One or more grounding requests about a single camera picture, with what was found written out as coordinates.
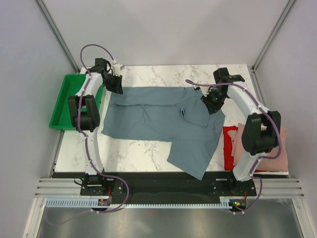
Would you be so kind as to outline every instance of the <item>marble tabletop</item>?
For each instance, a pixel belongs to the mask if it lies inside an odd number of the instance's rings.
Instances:
[[[213,72],[227,67],[230,74],[240,74],[255,95],[246,64],[228,65],[157,65],[128,66],[123,71],[122,86],[145,87],[191,87],[185,79],[199,83],[214,83]],[[113,139],[102,135],[111,93],[104,90],[101,103],[101,126],[98,130],[99,153],[106,172],[171,172],[181,171],[167,162],[171,142]],[[225,114],[224,126],[245,123],[246,119],[235,105],[227,99],[222,107]],[[212,157],[207,171],[223,171],[223,135]],[[65,131],[59,150],[55,172],[84,172],[85,159],[79,134]]]

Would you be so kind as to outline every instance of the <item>red fabric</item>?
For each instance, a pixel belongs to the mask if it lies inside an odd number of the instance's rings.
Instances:
[[[233,170],[233,156],[232,152],[232,141],[231,137],[228,135],[228,131],[238,130],[236,126],[224,126],[223,131],[223,157],[224,157],[224,170]]]

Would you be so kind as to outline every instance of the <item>reflective floor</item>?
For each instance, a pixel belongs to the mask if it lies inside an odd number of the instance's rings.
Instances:
[[[58,223],[84,210],[46,208],[44,216]],[[56,227],[42,219],[38,234],[38,238],[169,237],[302,238],[303,235],[291,200],[260,200],[244,215],[216,209],[129,208],[109,214],[89,212]]]

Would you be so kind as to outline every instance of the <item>blue cloth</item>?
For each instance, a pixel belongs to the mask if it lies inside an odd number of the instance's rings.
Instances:
[[[209,115],[201,91],[182,87],[124,87],[112,93],[102,134],[117,139],[171,141],[167,161],[202,179],[224,114]]]

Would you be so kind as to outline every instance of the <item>purple hose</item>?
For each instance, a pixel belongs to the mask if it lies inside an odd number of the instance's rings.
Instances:
[[[102,174],[100,171],[97,170],[97,168],[95,167],[95,165],[94,165],[94,163],[92,162],[92,159],[90,158],[90,155],[89,155],[89,151],[88,151],[88,137],[87,137],[87,134],[86,134],[85,132],[83,132],[83,131],[81,130],[81,128],[80,128],[80,116],[81,116],[82,100],[83,100],[83,96],[84,96],[85,90],[87,89],[88,84],[90,83],[91,78],[92,78],[89,69],[86,67],[86,65],[85,65],[85,63],[84,63],[84,61],[83,61],[83,51],[84,51],[85,48],[87,48],[87,47],[89,47],[89,46],[96,46],[96,47],[102,48],[103,50],[105,50],[105,51],[110,55],[110,57],[111,57],[112,60],[114,60],[114,59],[113,59],[112,55],[110,54],[110,52],[109,52],[106,48],[104,48],[104,47],[102,47],[102,46],[100,46],[100,45],[88,44],[88,45],[85,45],[85,46],[81,49],[81,51],[80,51],[80,61],[81,61],[82,65],[83,65],[83,67],[84,67],[84,68],[86,69],[86,71],[88,72],[89,78],[88,78],[88,80],[87,80],[87,83],[86,83],[85,86],[84,86],[84,91],[81,93],[80,98],[79,98],[78,120],[77,120],[78,131],[79,131],[80,133],[82,133],[82,134],[84,135],[84,137],[85,137],[86,154],[87,154],[88,160],[90,161],[90,165],[93,167],[93,169],[94,169],[94,170],[97,172],[97,174],[99,174],[100,176],[103,176],[103,177],[105,177],[105,178],[110,178],[110,179],[118,179],[118,180],[122,181],[122,182],[124,183],[124,185],[127,187],[127,195],[126,195],[124,201],[123,201],[119,206],[117,206],[116,208],[113,208],[113,209],[111,209],[111,210],[106,210],[106,211],[103,211],[103,212],[99,212],[99,213],[109,213],[109,212],[115,212],[115,211],[119,210],[119,209],[126,203],[126,201],[128,200],[128,197],[129,197],[129,186],[128,186],[127,182],[126,182],[124,179],[122,179],[122,178],[120,178],[120,177],[118,177],[118,176],[104,175],[104,174]]]
[[[256,100],[256,98],[253,96],[253,94],[245,89],[244,87],[242,87],[241,85],[238,85],[238,84],[234,84],[234,83],[218,83],[218,84],[200,84],[200,83],[194,83],[192,80],[189,80],[189,79],[186,79],[185,80],[186,83],[189,83],[191,85],[195,85],[195,86],[201,86],[201,87],[218,87],[218,86],[224,86],[224,85],[228,85],[228,86],[235,86],[235,87],[238,87],[242,90],[244,90],[246,92],[246,94],[248,94],[248,96],[252,99],[252,101],[256,104],[256,106],[258,107],[259,106],[259,103],[258,101]],[[282,141],[281,141],[281,136],[279,134],[279,131],[278,131],[278,128],[275,124],[275,122],[273,121],[273,119],[260,107],[259,110],[267,117],[267,119],[270,121],[270,123],[272,124],[273,128],[274,128],[274,131],[276,133],[276,136],[277,136],[277,141],[278,141],[278,152],[275,156],[259,156],[258,159],[254,162],[254,164],[252,165],[249,173],[250,175],[252,175],[255,167],[257,166],[258,162],[259,162],[259,159],[270,159],[270,160],[273,160],[273,159],[276,159],[277,157],[280,156],[281,154],[281,151],[282,151]],[[263,187],[263,182],[262,182],[262,179],[260,177],[253,177],[253,179],[259,179],[260,180],[260,190],[258,192],[258,195],[256,197],[256,199],[254,200],[254,202],[252,203],[251,206],[249,206],[248,208],[246,208],[243,212],[246,212],[248,211],[250,208],[252,208],[255,203],[258,201],[258,199],[260,198],[261,196],[261,193],[262,193],[262,187]]]

